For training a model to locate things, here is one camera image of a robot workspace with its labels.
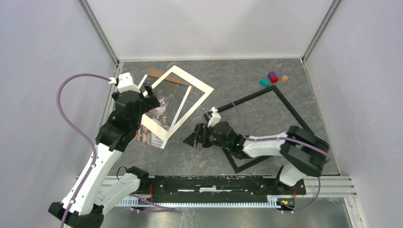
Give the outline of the cat photo print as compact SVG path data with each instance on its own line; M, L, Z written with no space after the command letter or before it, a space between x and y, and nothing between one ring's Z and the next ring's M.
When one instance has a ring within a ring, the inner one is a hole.
M154 89L160 106L147 112L147 118L162 128L163 132L169 132L177 122L191 90L191 85L162 81ZM137 131L134 139L160 149L164 149L167 143L144 125Z

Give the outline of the white mat board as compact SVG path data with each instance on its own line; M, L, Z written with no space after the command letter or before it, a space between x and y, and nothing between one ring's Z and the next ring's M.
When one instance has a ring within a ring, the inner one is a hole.
M152 84L152 88L155 89L164 79L166 79L171 73L176 74L178 77L190 83L191 86L201 90L204 94L201 98L195 102L195 104L183 115L179 121L174 121L174 126L171 130L166 131L163 127L158 125L155 121L150 119L146 114L143 115L142 125L146 127L151 132L155 133L159 138L166 142L180 127L181 125L191 116L191 114L204 102L204 100L213 92L213 88L202 82L198 78L192 76L188 72L182 70L178 66L172 66L168 69L159 79Z

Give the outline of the black picture frame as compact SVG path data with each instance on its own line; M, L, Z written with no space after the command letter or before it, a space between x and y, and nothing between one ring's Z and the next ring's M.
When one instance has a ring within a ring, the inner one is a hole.
M295 108L290 104L290 102L285 98L285 96L280 92L280 90L275 86L269 86L267 88L264 88L260 91L257 91L255 93L252 93L246 97L243 97L241 99L238 99L234 102L229 101L227 104L222 105L221 107L218 107L218 112L224 112L226 110L229 110L231 108L236 108L237 105L243 104L249 100L252 100L254 98L257 98L261 95L264 95L266 93L269 93L273 91L277 97L280 99L280 101L283 103L283 105L288 109L288 111L293 115L293 117L296 119L296 121L302 126L299 131L303 133L304 136L308 134L313 134L312 130L309 128L309 126L306 124L306 122L303 120L303 118L298 114L298 112L295 110ZM303 163L311 162L313 161L313 157L315 156L314 154L317 153L316 150L313 150L312 148L306 147L304 145L301 145L300 148L297 147L297 141L298 139L292 138L291 141L286 141L286 158L291 158L297 161L297 166L302 166ZM240 173L254 165L257 165L269 158L271 158L271 155L261 155L257 156L255 158L252 158L244 153L237 154L234 151L227 150L222 148L222 151L224 152L225 156L227 157L232 169L234 172Z

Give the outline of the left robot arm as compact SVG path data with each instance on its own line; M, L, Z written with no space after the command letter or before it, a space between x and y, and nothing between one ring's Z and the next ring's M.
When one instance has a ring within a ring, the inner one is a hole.
M140 129L142 116L160 106L149 83L144 83L147 96L136 85L112 94L115 109L100 127L95 139L95 152L69 194L61 202L53 202L48 212L71 228L98 228L110 209L126 195L149 189L148 173L132 167L118 183L99 192L108 172Z

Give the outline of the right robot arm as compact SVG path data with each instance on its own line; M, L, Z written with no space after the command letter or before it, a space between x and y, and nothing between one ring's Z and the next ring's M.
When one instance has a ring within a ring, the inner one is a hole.
M199 123L183 142L192 147L217 146L239 159L282 156L288 164L280 169L274 181L276 191L281 194L288 193L306 176L320 177L329 161L329 144L298 126L271 136L245 136L235 132L228 122L214 126Z

